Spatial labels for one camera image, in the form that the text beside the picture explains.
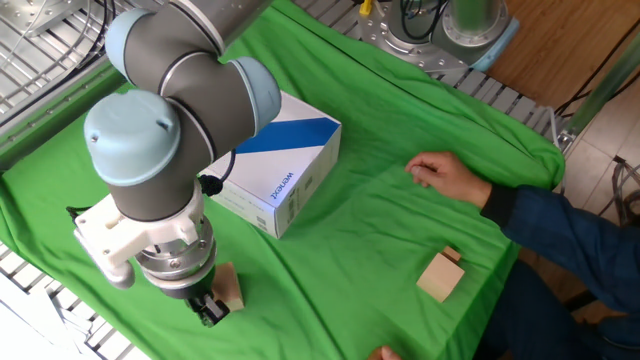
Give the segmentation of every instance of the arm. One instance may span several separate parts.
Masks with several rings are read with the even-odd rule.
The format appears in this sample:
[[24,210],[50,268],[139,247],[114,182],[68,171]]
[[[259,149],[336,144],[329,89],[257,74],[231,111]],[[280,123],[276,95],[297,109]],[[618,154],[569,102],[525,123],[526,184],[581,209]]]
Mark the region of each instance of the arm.
[[481,215],[512,241],[576,274],[609,307],[640,311],[640,229],[621,229],[530,186],[493,185]]
[[640,230],[620,229],[547,190],[492,186],[451,153],[422,153],[406,170],[414,182],[483,209],[508,238],[578,275],[610,307],[640,311]]

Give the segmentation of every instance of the white box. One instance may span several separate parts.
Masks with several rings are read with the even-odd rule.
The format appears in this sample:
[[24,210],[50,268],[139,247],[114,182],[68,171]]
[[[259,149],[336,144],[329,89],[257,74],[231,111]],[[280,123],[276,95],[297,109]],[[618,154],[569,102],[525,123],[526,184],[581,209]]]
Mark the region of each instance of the white box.
[[[283,92],[280,114],[238,147],[224,189],[211,199],[280,238],[338,160],[341,134],[340,122]],[[229,160],[202,173],[220,177]]]

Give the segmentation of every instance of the hand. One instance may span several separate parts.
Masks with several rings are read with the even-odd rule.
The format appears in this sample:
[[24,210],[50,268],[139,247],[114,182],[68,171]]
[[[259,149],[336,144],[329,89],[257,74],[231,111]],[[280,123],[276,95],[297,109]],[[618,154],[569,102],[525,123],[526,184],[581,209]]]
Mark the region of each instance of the hand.
[[381,346],[369,355],[367,360],[402,360],[400,355],[396,354],[388,346]]
[[423,152],[411,159],[405,168],[413,174],[413,182],[433,186],[442,195],[470,202],[482,209],[491,184],[475,176],[452,152]]

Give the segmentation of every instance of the wooden block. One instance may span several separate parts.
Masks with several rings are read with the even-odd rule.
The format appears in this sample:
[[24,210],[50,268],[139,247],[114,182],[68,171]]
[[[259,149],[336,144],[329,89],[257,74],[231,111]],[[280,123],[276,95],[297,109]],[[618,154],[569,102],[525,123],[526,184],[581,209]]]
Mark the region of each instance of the wooden block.
[[418,286],[439,302],[443,302],[464,275],[464,270],[446,256],[436,254],[418,279]]
[[451,247],[447,246],[442,250],[442,255],[444,255],[447,259],[451,260],[454,264],[457,264],[460,261],[460,254],[457,251],[453,250]]
[[244,309],[238,274],[233,263],[216,266],[216,274],[213,278],[213,294],[216,300],[221,300],[229,310],[238,311]]

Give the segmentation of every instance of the wooden floor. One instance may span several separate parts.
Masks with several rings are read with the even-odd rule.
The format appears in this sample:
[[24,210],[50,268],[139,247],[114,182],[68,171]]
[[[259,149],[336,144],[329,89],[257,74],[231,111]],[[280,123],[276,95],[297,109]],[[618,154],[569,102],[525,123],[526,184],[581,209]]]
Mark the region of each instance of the wooden floor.
[[[571,98],[640,18],[640,1],[636,0],[507,0],[507,4],[520,21],[520,31],[489,73],[540,105],[554,108]],[[575,207],[598,213],[609,201],[615,155],[632,165],[640,164],[638,99],[640,81],[600,112],[569,153],[566,196]],[[627,184],[626,192],[638,188],[632,181]],[[613,207],[604,217],[618,221]],[[585,289],[577,277],[531,251],[523,250],[521,258],[534,266],[563,301]],[[595,303],[574,316],[598,322],[611,314],[603,304]]]

